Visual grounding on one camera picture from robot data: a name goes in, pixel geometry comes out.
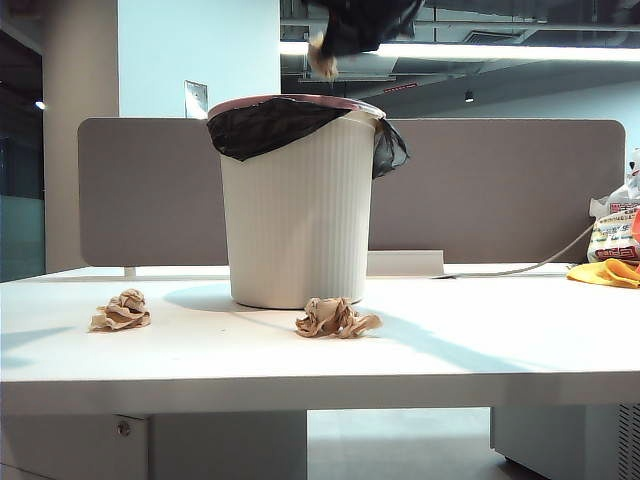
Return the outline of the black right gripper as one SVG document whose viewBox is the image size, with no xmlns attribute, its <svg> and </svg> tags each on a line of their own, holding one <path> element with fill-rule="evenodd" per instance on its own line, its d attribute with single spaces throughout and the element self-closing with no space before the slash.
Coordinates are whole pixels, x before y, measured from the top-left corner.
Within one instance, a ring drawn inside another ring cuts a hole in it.
<svg viewBox="0 0 640 480">
<path fill-rule="evenodd" d="M 321 55 L 372 52 L 398 36 L 412 37 L 413 22 L 423 4 L 418 0 L 318 1 L 329 14 Z"/>
</svg>

